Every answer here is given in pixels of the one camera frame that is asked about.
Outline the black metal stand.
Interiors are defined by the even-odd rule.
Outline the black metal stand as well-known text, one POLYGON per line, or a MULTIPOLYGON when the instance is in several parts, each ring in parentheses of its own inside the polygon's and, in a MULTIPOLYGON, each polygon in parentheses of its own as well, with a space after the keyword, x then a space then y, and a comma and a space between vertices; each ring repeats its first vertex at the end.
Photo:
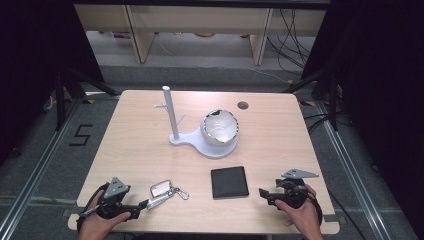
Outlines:
POLYGON ((337 79, 332 67, 324 67, 318 70, 316 73, 303 78, 299 83, 290 86, 283 93, 294 93, 297 90, 307 86, 308 84, 315 82, 316 85, 311 93, 311 96, 315 100, 323 100, 325 96, 329 100, 329 121, 334 131, 338 130, 336 123, 336 104, 337 104, 337 79))
POLYGON ((118 96, 120 92, 108 87, 102 81, 95 80, 83 72, 74 70, 69 67, 61 68, 56 75, 56 108, 57 108, 57 124, 55 130, 58 131, 67 119, 65 108, 64 90, 70 94, 72 99, 81 100, 86 96, 85 91, 80 82, 86 82, 89 85, 105 92, 111 96, 118 96))

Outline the white car key with keyring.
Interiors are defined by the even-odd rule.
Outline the white car key with keyring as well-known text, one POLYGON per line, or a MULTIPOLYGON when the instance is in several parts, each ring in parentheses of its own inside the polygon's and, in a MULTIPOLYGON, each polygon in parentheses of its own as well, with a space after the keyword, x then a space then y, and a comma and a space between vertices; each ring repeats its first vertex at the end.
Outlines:
POLYGON ((175 194, 179 195, 183 200, 188 200, 190 195, 179 187, 174 187, 170 180, 165 180, 153 185, 150 188, 152 199, 147 203, 148 209, 153 209, 164 203, 175 194))

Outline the black wallet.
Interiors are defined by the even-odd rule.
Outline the black wallet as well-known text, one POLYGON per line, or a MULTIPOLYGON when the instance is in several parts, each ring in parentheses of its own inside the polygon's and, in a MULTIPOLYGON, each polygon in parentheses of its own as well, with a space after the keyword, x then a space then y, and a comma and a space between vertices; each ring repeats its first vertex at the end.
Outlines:
POLYGON ((211 182, 214 199, 247 197, 249 195, 243 166, 213 169, 211 182))

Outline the white key stand with tray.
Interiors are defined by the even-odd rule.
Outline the white key stand with tray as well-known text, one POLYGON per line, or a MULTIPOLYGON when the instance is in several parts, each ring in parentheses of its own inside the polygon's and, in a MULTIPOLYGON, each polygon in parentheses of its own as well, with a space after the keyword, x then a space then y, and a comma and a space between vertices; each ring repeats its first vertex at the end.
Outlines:
POLYGON ((192 132, 180 132, 178 129, 178 124, 183 120, 183 118, 180 118, 179 120, 176 119, 171 89, 169 86, 163 86, 162 91, 165 102, 161 103, 160 105, 156 105, 156 108, 164 108, 168 113, 171 125, 171 134, 168 140, 173 146, 189 145, 196 149, 201 155, 211 159, 224 158, 235 150, 238 144, 238 137, 232 144, 228 146, 212 146, 208 144, 202 137, 200 132, 200 124, 192 132))

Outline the black curtain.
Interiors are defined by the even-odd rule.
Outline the black curtain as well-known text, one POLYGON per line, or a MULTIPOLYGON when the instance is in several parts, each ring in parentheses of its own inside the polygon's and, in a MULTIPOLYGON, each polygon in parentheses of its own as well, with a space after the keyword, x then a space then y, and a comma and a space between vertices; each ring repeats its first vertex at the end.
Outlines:
POLYGON ((343 39, 337 81, 356 129, 409 224, 424 239, 424 0, 330 0, 304 76, 343 39))
POLYGON ((76 0, 0 0, 0 166, 71 70, 102 73, 74 7, 76 0))

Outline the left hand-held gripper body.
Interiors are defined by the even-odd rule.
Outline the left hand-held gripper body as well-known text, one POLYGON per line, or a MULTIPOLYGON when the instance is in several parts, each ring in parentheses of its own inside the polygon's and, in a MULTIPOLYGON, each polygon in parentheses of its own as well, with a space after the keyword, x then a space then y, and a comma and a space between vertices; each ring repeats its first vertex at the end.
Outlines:
POLYGON ((106 189, 98 200, 99 208, 96 213, 103 219, 112 219, 125 212, 131 214, 131 210, 122 204, 122 200, 129 190, 129 185, 125 185, 117 177, 113 177, 106 184, 106 189))

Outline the light wooden bench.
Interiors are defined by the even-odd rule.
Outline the light wooden bench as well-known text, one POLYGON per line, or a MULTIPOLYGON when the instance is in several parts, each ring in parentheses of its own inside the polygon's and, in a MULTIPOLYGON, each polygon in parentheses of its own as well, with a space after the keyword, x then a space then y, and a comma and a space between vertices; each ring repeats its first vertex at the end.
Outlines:
POLYGON ((313 37, 318 34, 323 10, 291 8, 171 7, 136 5, 76 4, 86 31, 127 32, 135 59, 146 61, 157 32, 247 34, 253 61, 262 63, 269 35, 286 34, 284 23, 294 20, 292 32, 313 37))

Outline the person's right hand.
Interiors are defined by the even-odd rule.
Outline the person's right hand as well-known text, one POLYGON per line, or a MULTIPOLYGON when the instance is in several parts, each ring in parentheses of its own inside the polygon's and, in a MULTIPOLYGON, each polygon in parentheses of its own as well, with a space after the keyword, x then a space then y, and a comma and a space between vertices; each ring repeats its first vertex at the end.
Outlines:
POLYGON ((275 204, 289 216, 285 226, 294 225, 305 240, 324 240, 316 207, 310 199, 307 199, 298 209, 291 208, 281 200, 276 200, 275 204))

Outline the metal floor rail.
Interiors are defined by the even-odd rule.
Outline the metal floor rail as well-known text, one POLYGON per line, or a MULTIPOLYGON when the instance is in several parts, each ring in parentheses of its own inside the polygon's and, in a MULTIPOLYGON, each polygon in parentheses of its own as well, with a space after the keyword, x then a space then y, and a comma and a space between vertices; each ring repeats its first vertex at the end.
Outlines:
POLYGON ((9 240, 13 235, 31 200, 31 197, 33 196, 33 193, 37 189, 51 161, 53 160, 54 154, 57 152, 57 149, 70 125, 71 119, 81 104, 81 98, 73 100, 70 103, 69 108, 66 110, 65 119, 63 120, 62 125, 54 131, 47 147, 31 172, 31 175, 28 177, 22 190, 13 201, 13 204, 8 210, 6 216, 0 222, 0 240, 9 240))
POLYGON ((362 181, 340 134, 333 128, 333 125, 328 120, 324 121, 324 127, 376 239, 392 240, 383 218, 362 181))

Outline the crumpled foil ball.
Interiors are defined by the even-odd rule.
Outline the crumpled foil ball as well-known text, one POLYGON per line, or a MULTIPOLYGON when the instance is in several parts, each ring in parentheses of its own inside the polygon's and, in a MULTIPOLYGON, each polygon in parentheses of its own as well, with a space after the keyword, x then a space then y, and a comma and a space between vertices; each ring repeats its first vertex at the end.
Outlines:
POLYGON ((208 144, 228 146, 238 137, 238 120, 227 110, 212 110, 201 121, 200 132, 208 144))

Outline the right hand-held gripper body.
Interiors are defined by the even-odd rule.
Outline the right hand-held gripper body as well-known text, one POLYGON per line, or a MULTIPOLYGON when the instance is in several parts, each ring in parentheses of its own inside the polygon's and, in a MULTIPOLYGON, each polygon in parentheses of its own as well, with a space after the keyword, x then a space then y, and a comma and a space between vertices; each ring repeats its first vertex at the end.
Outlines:
POLYGON ((276 186, 283 188, 281 200, 291 208, 300 208, 308 197, 309 190, 304 182, 305 178, 318 178, 317 173, 312 173, 292 168, 281 174, 281 179, 276 180, 276 186))

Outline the person's left hand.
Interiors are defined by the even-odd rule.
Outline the person's left hand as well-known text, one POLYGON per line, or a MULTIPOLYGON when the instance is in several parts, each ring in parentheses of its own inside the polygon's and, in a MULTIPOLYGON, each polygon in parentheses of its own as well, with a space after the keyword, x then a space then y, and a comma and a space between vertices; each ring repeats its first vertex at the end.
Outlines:
POLYGON ((92 213, 83 221, 78 240, 105 240, 115 226, 126 221, 130 216, 130 212, 124 212, 112 219, 103 219, 96 213, 92 213))

